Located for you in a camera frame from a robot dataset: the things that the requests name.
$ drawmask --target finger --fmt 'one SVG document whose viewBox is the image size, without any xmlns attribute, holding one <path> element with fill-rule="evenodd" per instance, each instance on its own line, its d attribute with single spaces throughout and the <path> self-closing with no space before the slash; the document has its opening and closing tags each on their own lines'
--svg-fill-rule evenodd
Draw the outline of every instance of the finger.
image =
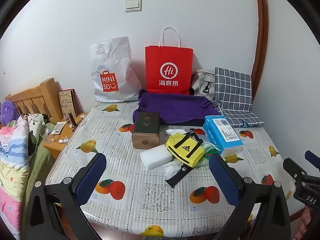
<svg viewBox="0 0 320 240">
<path fill-rule="evenodd" d="M 311 222 L 311 215 L 310 215 L 310 208 L 306 207 L 304 210 L 302 216 L 301 216 L 301 221 L 305 224 L 308 225 Z"/>
<path fill-rule="evenodd" d="M 297 231 L 297 232 L 296 232 L 296 235 L 294 236 L 294 239 L 300 240 L 302 236 L 303 236 L 303 235 L 300 233 L 300 231 Z"/>
<path fill-rule="evenodd" d="M 299 227 L 299 231 L 304 234 L 307 231 L 306 225 L 301 223 Z"/>
</svg>

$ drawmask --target nightstand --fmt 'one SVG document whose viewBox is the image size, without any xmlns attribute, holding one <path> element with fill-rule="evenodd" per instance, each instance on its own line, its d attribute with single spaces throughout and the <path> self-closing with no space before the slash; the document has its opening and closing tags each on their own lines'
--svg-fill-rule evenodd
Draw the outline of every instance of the nightstand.
<svg viewBox="0 0 320 240">
<path fill-rule="evenodd" d="M 81 113 L 79 114 L 76 118 L 75 118 L 75 121 L 77 124 L 79 124 L 82 119 L 81 119 L 81 115 L 87 115 L 87 113 Z M 53 135 L 54 137 L 54 143 L 44 143 L 43 144 L 43 147 L 47 148 L 48 151 L 50 152 L 50 154 L 56 159 L 58 158 L 59 154 L 62 152 L 63 148 L 65 147 L 66 143 L 59 143 L 59 140 L 62 140 L 62 139 L 70 139 L 70 137 L 73 135 L 73 128 L 70 128 L 68 124 L 66 124 L 62 131 L 60 132 L 60 134 L 57 134 L 57 135 Z"/>
</svg>

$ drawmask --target glass cup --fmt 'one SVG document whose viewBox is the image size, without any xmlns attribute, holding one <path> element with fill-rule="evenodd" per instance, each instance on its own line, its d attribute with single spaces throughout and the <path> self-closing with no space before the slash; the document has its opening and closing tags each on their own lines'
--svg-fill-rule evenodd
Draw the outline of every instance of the glass cup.
<svg viewBox="0 0 320 240">
<path fill-rule="evenodd" d="M 52 144 L 54 143 L 54 138 L 51 134 L 51 131 L 49 128 L 44 128 L 41 133 L 40 136 L 46 140 L 47 143 Z"/>
</svg>

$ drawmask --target purple fluffy pillow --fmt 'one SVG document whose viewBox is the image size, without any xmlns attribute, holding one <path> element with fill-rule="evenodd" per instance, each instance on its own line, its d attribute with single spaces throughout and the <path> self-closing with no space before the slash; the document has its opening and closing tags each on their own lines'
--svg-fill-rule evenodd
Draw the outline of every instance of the purple fluffy pillow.
<svg viewBox="0 0 320 240">
<path fill-rule="evenodd" d="M 1 106 L 1 123 L 7 126 L 12 120 L 18 120 L 19 113 L 13 102 L 6 100 Z"/>
</svg>

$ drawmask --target white bag handle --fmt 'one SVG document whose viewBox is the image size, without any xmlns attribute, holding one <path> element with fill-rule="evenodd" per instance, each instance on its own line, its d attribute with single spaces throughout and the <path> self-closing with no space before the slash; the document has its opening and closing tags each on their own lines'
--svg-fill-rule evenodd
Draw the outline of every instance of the white bag handle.
<svg viewBox="0 0 320 240">
<path fill-rule="evenodd" d="M 165 27 L 165 28 L 164 28 L 164 30 L 163 30 L 163 32 L 162 32 L 162 35 L 161 35 L 161 37 L 160 37 L 159 47 L 160 47 L 161 40 L 162 40 L 162 46 L 164 46 L 164 32 L 165 32 L 166 30 L 168 30 L 168 29 L 173 29 L 173 30 L 177 33 L 177 35 L 178 35 L 178 37 L 179 37 L 178 47 L 180 48 L 180 46 L 181 46 L 181 38 L 180 38 L 180 35 L 179 35 L 177 29 L 174 28 L 174 27 Z"/>
</svg>

